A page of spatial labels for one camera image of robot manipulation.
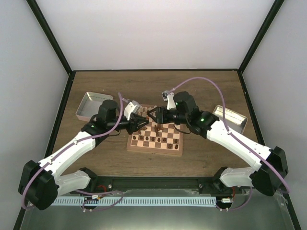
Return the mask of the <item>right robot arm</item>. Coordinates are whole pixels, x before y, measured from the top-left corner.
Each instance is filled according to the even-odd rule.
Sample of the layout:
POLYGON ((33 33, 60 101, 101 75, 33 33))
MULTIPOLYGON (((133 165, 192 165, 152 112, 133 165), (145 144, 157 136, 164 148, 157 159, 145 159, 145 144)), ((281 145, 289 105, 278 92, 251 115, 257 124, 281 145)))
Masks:
POLYGON ((215 142, 244 160, 248 167, 222 167, 216 174, 213 187, 224 193, 230 187, 253 187, 266 196, 279 190, 288 174, 285 152, 279 147, 269 148, 229 128, 224 120, 202 111, 188 92, 163 93, 167 106, 156 107, 147 115, 158 124, 185 124, 189 131, 215 142))

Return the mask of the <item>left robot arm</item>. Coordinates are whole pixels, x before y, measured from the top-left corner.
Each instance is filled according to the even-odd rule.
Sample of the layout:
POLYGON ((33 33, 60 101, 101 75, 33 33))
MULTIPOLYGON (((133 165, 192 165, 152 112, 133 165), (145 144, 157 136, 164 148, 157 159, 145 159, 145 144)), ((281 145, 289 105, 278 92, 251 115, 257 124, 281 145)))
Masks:
POLYGON ((140 107, 136 101, 130 101, 124 107, 113 100, 105 100, 97 114, 69 143, 39 162, 27 162, 18 188, 22 195, 22 207, 30 209, 26 205, 29 201, 32 206, 44 210, 64 194, 82 189, 86 193, 94 193, 98 181, 92 171, 84 168, 67 175, 63 175, 63 172, 82 155, 96 148, 114 130, 125 129, 132 134, 148 124, 145 117, 138 115, 140 107))

